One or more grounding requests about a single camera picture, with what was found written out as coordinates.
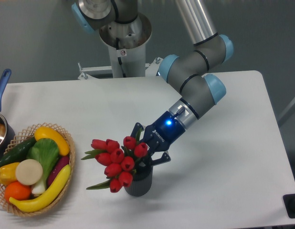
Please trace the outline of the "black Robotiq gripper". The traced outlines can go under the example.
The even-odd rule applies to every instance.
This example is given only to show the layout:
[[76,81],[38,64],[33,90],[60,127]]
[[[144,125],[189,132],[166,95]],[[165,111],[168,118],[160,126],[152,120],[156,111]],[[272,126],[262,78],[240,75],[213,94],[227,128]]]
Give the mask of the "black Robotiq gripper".
[[150,152],[164,151],[162,156],[153,160],[152,157],[144,158],[139,163],[140,167],[156,166],[171,161],[168,150],[170,145],[175,142],[184,132],[185,128],[175,119],[169,111],[166,111],[151,125],[145,126],[137,122],[131,132],[131,137],[138,137],[141,132],[144,131],[144,136],[141,142],[146,143]]

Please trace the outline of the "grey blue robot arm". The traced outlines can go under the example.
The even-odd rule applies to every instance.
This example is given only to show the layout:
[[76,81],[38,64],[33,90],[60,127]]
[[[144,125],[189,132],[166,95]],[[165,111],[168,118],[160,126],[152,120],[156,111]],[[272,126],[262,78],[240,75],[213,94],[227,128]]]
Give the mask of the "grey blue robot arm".
[[[184,58],[165,57],[156,71],[181,97],[153,124],[135,125],[131,135],[146,144],[145,150],[135,155],[125,148],[125,153],[138,168],[168,162],[170,145],[226,94],[224,84],[209,70],[232,56],[231,40],[217,33],[202,1],[178,0],[176,6],[194,51]],[[145,76],[151,24],[139,13],[136,0],[77,0],[72,12],[86,32],[99,32],[108,47],[113,77]]]

